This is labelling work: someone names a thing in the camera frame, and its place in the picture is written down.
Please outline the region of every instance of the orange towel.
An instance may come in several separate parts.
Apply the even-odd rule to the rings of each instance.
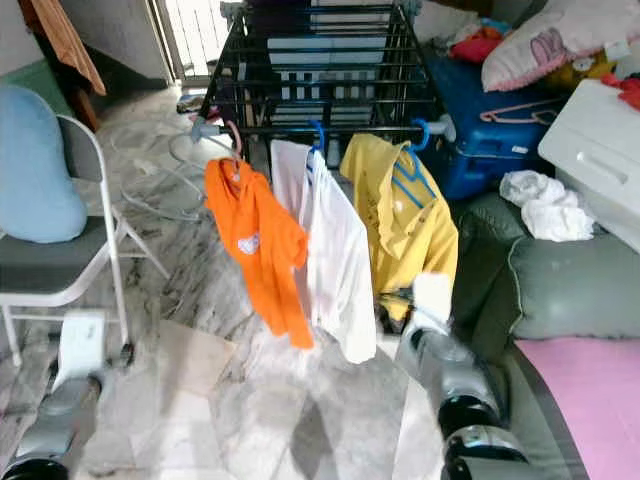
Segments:
[[[75,68],[91,83],[95,92],[106,95],[102,78],[84,48],[58,0],[20,0],[25,23],[34,31],[44,33],[60,62]]]
[[[293,268],[307,259],[308,236],[278,203],[264,175],[233,160],[211,160],[205,171],[206,206],[222,243],[240,264],[251,303],[274,335],[289,333],[291,344],[311,348]]]

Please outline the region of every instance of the doorway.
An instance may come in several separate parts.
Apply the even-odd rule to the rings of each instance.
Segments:
[[[173,71],[184,86],[205,87],[209,83],[211,65],[220,57],[228,35],[227,20],[220,13],[221,3],[220,0],[156,0]]]

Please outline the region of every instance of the pink mat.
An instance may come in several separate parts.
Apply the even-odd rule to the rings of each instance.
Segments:
[[[551,390],[590,479],[640,478],[640,339],[517,345]]]

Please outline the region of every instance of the black metal rack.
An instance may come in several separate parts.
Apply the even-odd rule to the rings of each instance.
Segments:
[[[430,120],[441,111],[430,87],[400,4],[242,6],[199,115],[217,105],[243,136],[265,141],[309,137],[312,119],[328,138],[369,132],[398,141],[422,132],[412,116]]]

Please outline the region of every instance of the orange t-shirt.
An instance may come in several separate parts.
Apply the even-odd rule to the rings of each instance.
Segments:
[[[278,203],[264,175],[246,162],[211,160],[204,176],[207,200],[229,254],[240,264],[251,303],[274,335],[311,348],[293,267],[307,259],[308,236]]]

